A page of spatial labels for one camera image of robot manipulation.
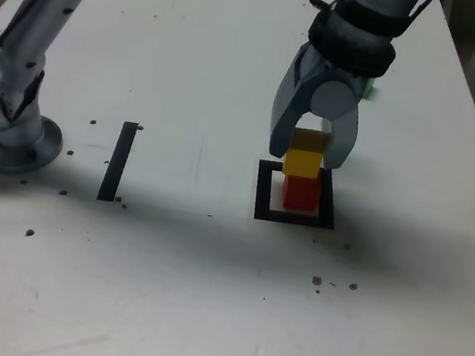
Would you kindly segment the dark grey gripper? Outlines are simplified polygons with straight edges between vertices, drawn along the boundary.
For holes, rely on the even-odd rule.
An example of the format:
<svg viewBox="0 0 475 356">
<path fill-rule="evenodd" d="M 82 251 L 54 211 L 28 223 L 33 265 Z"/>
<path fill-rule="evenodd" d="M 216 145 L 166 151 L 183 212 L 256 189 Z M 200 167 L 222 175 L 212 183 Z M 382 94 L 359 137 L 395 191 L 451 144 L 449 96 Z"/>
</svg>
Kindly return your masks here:
<svg viewBox="0 0 475 356">
<path fill-rule="evenodd" d="M 328 134 L 324 166 L 338 169 L 354 148 L 359 101 L 367 98 L 370 79 L 355 76 L 304 44 L 280 81 L 271 110 L 269 153 L 281 158 L 304 113 L 322 118 Z"/>
</svg>

